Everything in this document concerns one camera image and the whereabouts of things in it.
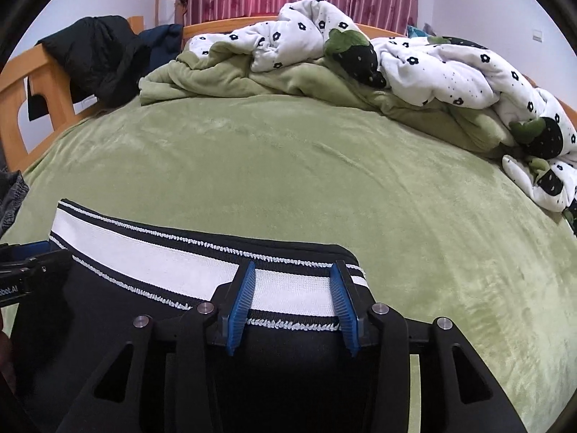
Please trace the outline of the dark blue garment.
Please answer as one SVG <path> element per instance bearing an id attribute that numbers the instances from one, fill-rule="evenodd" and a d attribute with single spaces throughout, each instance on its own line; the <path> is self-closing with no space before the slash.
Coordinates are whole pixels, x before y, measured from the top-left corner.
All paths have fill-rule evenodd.
<path id="1" fill-rule="evenodd" d="M 149 61 L 142 71 L 142 76 L 176 59 L 182 51 L 183 28 L 183 25 L 172 23 L 145 29 L 138 34 L 141 41 L 150 49 Z"/>

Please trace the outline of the black jacket on bedframe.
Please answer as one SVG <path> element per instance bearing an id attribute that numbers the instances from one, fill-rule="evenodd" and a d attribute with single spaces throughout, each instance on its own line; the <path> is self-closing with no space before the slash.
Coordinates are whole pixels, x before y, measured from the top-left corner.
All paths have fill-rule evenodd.
<path id="1" fill-rule="evenodd" d="M 37 44 L 70 76 L 73 103 L 93 96 L 107 109 L 138 94 L 151 55 L 151 48 L 122 16 L 85 17 Z"/>

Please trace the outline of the black pants white stripe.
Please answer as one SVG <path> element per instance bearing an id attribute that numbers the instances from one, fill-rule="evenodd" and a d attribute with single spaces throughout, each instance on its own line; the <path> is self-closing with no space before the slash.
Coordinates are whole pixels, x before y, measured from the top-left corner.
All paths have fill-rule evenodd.
<path id="1" fill-rule="evenodd" d="M 338 245 L 154 227 L 71 200 L 58 203 L 47 244 L 70 251 L 69 273 L 19 304 L 12 331 L 16 396 L 43 432 L 58 428 L 137 317 L 182 316 L 229 284 L 243 261 L 256 267 L 247 333 L 303 354 L 323 354 L 341 338 L 330 294 L 335 261 L 361 294 L 370 291 L 356 257 Z"/>

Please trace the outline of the white flower-print comforter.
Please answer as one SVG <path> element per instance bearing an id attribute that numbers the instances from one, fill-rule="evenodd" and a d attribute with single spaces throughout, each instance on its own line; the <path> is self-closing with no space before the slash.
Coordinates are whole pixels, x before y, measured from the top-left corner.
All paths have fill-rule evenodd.
<path id="1" fill-rule="evenodd" d="M 553 94 L 490 49 L 440 37 L 368 38 L 326 0 L 287 3 L 272 22 L 228 34 L 195 35 L 184 52 L 206 62 L 220 48 L 250 56 L 255 73 L 324 58 L 412 106 L 494 110 L 522 151 L 521 159 L 503 158 L 507 176 L 535 204 L 576 224 L 576 127 Z"/>

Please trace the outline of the green plush bed blanket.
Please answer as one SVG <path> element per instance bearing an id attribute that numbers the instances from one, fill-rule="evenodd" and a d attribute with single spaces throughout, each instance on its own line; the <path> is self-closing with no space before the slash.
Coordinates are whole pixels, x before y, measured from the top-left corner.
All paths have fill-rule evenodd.
<path id="1" fill-rule="evenodd" d="M 302 91 L 139 101 L 87 118 L 26 171 L 8 242 L 59 200 L 161 227 L 340 244 L 401 314 L 454 320 L 526 428 L 576 389 L 576 240 L 493 161 Z"/>

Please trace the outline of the grey garment at bedside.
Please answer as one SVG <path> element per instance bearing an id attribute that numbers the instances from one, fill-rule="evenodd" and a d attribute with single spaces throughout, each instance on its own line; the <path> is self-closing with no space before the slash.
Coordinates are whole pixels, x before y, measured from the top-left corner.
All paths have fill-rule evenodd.
<path id="1" fill-rule="evenodd" d="M 1 171 L 0 180 L 0 235 L 15 223 L 19 209 L 29 191 L 21 171 Z"/>

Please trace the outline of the wooden bed frame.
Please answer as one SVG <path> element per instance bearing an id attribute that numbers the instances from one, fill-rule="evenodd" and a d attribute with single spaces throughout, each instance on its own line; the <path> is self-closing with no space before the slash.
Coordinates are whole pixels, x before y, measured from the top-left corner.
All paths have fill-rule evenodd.
<path id="1" fill-rule="evenodd" d="M 16 71 L 13 65 L 8 65 L 1 74 L 1 144 L 8 166 L 13 168 L 29 162 L 17 131 L 22 105 L 43 106 L 56 130 L 78 120 L 69 91 L 70 76 L 42 46 L 38 45 L 38 49 L 46 57 L 45 63 L 23 71 Z M 335 63 L 324 58 L 255 73 L 250 68 L 250 56 L 226 48 L 218 49 L 215 57 L 206 62 L 186 54 L 184 50 L 176 59 L 142 76 L 138 82 L 138 94 L 131 101 L 138 100 L 146 106 L 192 97 L 309 97 L 334 106 L 377 111 L 471 152 L 487 153 L 499 146 L 509 146 L 518 150 L 518 156 L 512 158 L 522 157 L 511 132 L 491 109 L 455 108 L 439 101 L 426 106 L 412 106 L 390 91 L 374 90 L 353 80 Z"/>

